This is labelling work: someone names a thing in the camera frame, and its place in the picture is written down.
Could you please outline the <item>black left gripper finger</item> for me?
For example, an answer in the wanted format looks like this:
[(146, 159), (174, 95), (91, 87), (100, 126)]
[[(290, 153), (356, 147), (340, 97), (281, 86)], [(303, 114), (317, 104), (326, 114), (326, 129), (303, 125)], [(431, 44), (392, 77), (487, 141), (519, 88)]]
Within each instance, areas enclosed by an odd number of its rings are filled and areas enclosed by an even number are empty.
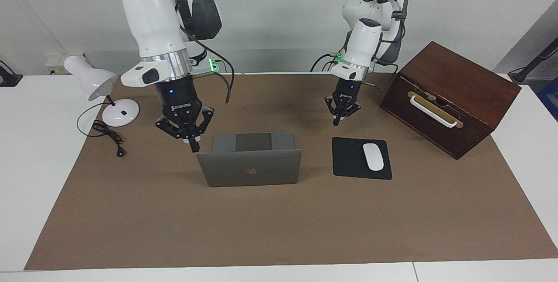
[(358, 103), (354, 103), (350, 106), (340, 106), (337, 114), (337, 125), (339, 125), (341, 120), (353, 115), (353, 113), (359, 111), (359, 109), (361, 109), (361, 105)]
[(326, 102), (327, 108), (329, 109), (330, 114), (333, 117), (333, 125), (338, 126), (339, 125), (339, 116), (337, 115), (337, 110), (333, 107), (333, 97), (332, 96), (325, 97), (325, 102)]

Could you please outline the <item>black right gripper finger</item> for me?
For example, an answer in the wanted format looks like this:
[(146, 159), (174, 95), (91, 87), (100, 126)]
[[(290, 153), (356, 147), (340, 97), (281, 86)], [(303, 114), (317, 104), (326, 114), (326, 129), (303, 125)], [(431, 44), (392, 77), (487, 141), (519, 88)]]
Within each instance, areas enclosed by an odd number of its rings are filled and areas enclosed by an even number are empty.
[(203, 121), (201, 122), (201, 124), (197, 126), (196, 122), (194, 121), (194, 127), (193, 129), (191, 129), (191, 150), (194, 153), (199, 152), (201, 149), (199, 141), (201, 140), (201, 135), (205, 133), (214, 115), (213, 107), (202, 107), (201, 115), (203, 117)]
[(191, 151), (195, 153), (195, 129), (191, 126), (176, 127), (171, 124), (169, 119), (165, 116), (160, 117), (156, 121), (156, 127), (173, 137), (174, 139), (181, 139), (189, 145)]

